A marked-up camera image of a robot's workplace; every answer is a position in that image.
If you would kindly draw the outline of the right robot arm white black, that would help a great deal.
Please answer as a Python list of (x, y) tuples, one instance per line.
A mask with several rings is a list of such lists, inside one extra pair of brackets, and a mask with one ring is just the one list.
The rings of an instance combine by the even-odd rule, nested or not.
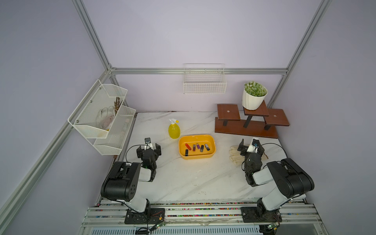
[(262, 166), (263, 145), (254, 138), (249, 146), (241, 141), (238, 146), (244, 157), (244, 172), (247, 183), (252, 187), (274, 182), (276, 187), (257, 201), (256, 207), (242, 207), (245, 222), (278, 222), (279, 209), (288, 201), (314, 189), (312, 178), (291, 158), (268, 162)]

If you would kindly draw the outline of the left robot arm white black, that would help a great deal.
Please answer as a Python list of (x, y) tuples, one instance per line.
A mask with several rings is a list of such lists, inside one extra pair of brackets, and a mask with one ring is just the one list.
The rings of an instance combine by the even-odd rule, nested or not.
[(150, 215), (150, 201), (136, 195), (139, 182), (153, 182), (161, 146), (147, 141), (136, 149), (140, 163), (115, 162), (101, 186), (101, 196), (127, 206), (131, 212)]

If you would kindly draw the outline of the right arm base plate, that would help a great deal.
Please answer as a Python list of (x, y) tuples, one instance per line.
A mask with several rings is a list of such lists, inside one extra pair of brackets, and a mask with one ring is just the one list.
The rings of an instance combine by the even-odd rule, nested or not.
[(265, 211), (257, 207), (241, 207), (241, 215), (244, 223), (257, 222), (281, 222), (279, 210)]

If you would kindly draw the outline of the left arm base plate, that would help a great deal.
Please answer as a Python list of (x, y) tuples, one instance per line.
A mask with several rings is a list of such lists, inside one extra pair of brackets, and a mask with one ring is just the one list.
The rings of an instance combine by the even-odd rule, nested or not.
[(144, 212), (135, 212), (131, 209), (127, 210), (124, 223), (127, 225), (141, 225), (141, 224), (160, 224), (165, 220), (165, 209), (150, 208)]

